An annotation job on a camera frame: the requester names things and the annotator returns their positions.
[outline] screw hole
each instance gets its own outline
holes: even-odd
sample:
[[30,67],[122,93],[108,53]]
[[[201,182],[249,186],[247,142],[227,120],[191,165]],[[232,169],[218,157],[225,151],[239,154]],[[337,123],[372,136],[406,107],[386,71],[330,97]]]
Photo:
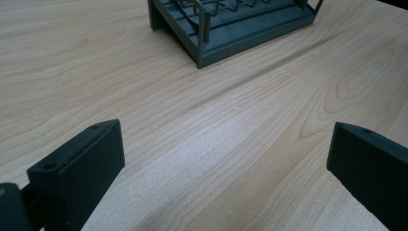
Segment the screw hole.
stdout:
[[50,163],[50,164],[45,165],[45,166],[42,167],[42,168],[44,168],[44,170],[50,170],[50,169],[52,169],[52,168],[54,168],[54,167],[56,167],[56,166],[57,166],[56,163]]

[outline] light wood surface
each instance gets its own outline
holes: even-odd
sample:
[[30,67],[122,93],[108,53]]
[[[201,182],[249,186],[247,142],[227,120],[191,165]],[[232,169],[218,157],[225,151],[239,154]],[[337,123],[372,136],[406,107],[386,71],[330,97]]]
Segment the light wood surface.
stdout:
[[0,181],[119,118],[84,230],[387,230],[325,162],[336,121],[408,145],[407,61],[408,12],[374,0],[200,70],[145,0],[2,0]]

